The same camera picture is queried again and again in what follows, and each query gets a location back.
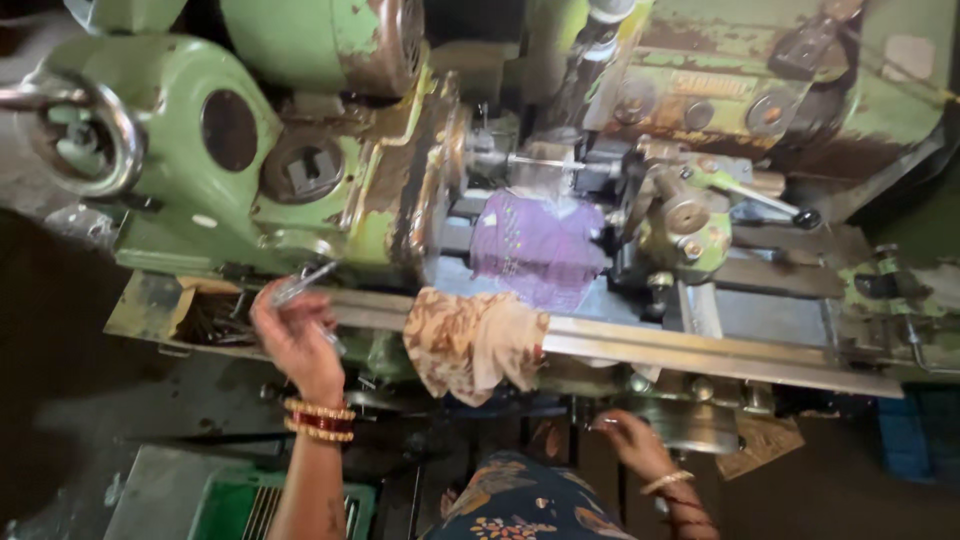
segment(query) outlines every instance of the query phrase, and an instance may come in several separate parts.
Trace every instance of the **floral cloth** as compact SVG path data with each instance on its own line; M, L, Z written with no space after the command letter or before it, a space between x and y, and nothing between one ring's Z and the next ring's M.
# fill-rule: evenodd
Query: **floral cloth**
M513 293L464 298L424 287L407 316L403 344L433 397L449 391L480 406L504 376L520 390L533 389L549 322Z
M491 455L421 540L635 540L573 473L516 452Z

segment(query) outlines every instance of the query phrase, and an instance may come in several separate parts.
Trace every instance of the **bangle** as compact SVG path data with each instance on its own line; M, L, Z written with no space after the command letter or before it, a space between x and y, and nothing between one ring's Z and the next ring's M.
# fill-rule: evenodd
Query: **bangle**
M684 481L684 480L692 480L693 478L694 478L693 473L690 473L688 471L678 471L676 473L667 475L665 477L660 477L648 483L647 485L643 486L642 489L640 489L640 493L643 495L650 495L655 491L657 491L658 489L662 488L664 485L671 484L674 482Z
M326 442L334 443L348 443L353 440L353 432L338 432L331 430L323 430L321 428L316 428L308 424L300 424L295 422L292 418L284 418L283 425L290 431L295 433L304 434L311 439L317 439Z
M320 416L332 420L353 420L357 416L357 413L345 406L342 408L327 408L294 399L284 400L283 408L290 412L301 412L303 414L309 414L310 416Z

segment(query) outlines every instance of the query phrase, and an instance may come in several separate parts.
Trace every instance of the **floral printed clothing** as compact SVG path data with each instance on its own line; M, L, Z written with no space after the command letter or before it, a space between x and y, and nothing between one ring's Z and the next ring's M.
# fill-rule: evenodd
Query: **floral printed clothing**
M573 473L516 452L481 465L446 519L421 540L635 540Z

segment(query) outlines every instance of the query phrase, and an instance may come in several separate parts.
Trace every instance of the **green plastic crate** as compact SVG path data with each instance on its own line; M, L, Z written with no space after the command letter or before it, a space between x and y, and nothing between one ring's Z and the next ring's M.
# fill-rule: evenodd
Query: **green plastic crate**
M189 540L260 540L266 538L283 493L286 473L224 469L210 476L193 519ZM347 539L367 540L376 490L344 484Z

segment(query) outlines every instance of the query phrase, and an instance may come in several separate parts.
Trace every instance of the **woman's hand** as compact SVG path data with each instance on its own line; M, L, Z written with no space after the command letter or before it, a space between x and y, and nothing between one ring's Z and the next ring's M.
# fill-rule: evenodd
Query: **woman's hand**
M674 465L670 452L663 446L657 433L625 410L613 409L601 413L593 422L593 429L607 435L620 461L644 482L649 483L680 470Z
M340 408L344 399L344 368L324 329L336 328L330 299L306 291L286 306L271 302L278 280L263 287L251 308L251 319L263 347L311 404Z

